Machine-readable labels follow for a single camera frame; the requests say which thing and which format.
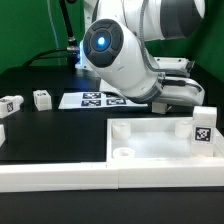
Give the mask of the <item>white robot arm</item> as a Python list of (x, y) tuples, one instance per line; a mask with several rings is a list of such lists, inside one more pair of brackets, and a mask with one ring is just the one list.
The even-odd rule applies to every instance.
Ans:
[(83, 55), (96, 75), (134, 103), (201, 105), (205, 91), (190, 78), (189, 61), (156, 58), (145, 43), (186, 38), (204, 14), (204, 0), (95, 0)]

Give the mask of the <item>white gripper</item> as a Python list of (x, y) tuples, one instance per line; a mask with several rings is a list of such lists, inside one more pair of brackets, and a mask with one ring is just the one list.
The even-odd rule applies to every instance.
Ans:
[[(194, 66), (194, 62), (186, 58), (155, 57), (155, 60), (161, 69), (190, 72)], [(190, 107), (203, 104), (205, 90), (191, 78), (167, 74), (162, 84), (162, 93), (155, 99), (157, 103)]]

